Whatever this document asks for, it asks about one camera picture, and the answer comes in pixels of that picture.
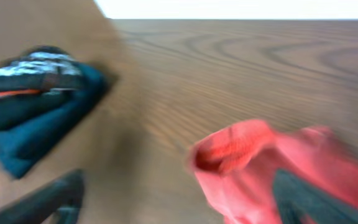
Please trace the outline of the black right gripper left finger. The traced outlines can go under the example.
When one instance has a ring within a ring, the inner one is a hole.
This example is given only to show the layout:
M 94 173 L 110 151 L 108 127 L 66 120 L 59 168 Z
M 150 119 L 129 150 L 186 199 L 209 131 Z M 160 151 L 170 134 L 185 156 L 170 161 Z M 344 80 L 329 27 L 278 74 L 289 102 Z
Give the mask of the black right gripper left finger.
M 73 170 L 0 209 L 0 224 L 38 224 L 51 215 L 76 224 L 85 195 L 85 174 Z

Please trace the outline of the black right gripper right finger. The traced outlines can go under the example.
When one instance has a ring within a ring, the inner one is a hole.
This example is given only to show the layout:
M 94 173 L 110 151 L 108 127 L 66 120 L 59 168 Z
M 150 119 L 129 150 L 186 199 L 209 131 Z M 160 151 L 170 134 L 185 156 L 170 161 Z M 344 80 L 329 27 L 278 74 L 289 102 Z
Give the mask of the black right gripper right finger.
M 358 209 L 286 170 L 276 171 L 273 196 L 282 223 L 358 224 Z

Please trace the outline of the red soccer t-shirt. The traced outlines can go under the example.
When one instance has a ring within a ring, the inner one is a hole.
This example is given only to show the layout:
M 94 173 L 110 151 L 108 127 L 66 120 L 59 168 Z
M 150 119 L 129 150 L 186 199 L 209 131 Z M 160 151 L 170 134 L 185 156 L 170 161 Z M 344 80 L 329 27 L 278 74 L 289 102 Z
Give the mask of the red soccer t-shirt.
M 261 119 L 241 121 L 197 142 L 190 164 L 228 224 L 280 222 L 272 192 L 279 169 L 358 208 L 358 162 L 325 126 L 281 133 Z

